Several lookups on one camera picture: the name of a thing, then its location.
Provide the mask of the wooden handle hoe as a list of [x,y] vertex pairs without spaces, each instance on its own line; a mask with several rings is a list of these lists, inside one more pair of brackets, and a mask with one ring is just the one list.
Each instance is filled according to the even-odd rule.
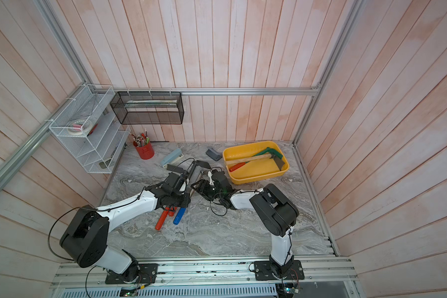
[[271,154],[271,153],[265,153],[263,155],[258,155],[258,156],[252,156],[249,158],[241,158],[238,160],[232,160],[232,161],[226,161],[226,165],[229,167],[234,167],[238,164],[243,163],[244,165],[251,162],[251,161],[257,161],[257,160],[264,160],[264,159],[272,159],[274,160],[276,166],[282,170],[283,166],[285,165],[285,162],[279,158],[277,155],[275,154]]

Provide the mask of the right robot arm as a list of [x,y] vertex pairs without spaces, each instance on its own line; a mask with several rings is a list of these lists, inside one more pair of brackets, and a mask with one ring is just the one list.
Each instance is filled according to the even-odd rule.
[[299,211],[296,205],[274,184],[254,190],[237,190],[222,171],[212,170],[208,178],[191,185],[209,202],[217,202],[227,209],[252,209],[272,234],[269,261],[280,270],[292,265],[293,230]]

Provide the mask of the green hoe red grip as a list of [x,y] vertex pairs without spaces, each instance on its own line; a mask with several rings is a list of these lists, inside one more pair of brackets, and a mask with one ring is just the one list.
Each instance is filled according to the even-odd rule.
[[[275,155],[277,155],[279,158],[283,159],[283,155],[282,155],[279,151],[277,151],[277,150],[275,150],[275,149],[271,149],[271,148],[269,148],[269,147],[267,147],[266,149],[264,149],[263,151],[257,153],[257,154],[254,155],[254,156],[263,155],[263,154],[265,154],[265,153],[275,154]],[[243,166],[245,166],[245,165],[244,165],[243,163],[241,163],[241,164],[238,164],[238,165],[236,165],[236,166],[234,166],[234,167],[228,167],[228,170],[229,170],[230,172],[233,172],[233,171],[236,171],[236,170],[238,170],[239,168],[241,168],[241,167],[243,167]]]

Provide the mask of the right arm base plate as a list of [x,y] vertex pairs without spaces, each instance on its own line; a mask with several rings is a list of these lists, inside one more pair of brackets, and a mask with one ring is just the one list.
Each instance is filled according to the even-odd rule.
[[291,259],[284,266],[279,266],[279,264],[273,261],[255,261],[253,266],[253,272],[257,281],[300,281],[305,279],[299,260]]

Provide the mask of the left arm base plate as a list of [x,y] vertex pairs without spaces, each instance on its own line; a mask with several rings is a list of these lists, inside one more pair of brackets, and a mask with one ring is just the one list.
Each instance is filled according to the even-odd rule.
[[157,272],[157,263],[131,264],[122,274],[109,270],[105,284],[152,284],[156,281]]

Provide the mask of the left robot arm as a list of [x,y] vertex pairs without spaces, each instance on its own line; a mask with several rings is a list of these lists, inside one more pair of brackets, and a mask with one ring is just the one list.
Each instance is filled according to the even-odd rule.
[[135,196],[108,206],[80,207],[62,238],[60,246],[82,268],[101,267],[122,276],[126,283],[137,279],[139,262],[125,250],[108,245],[108,235],[123,223],[147,212],[165,208],[186,208],[189,172],[171,172],[155,185],[145,186]]

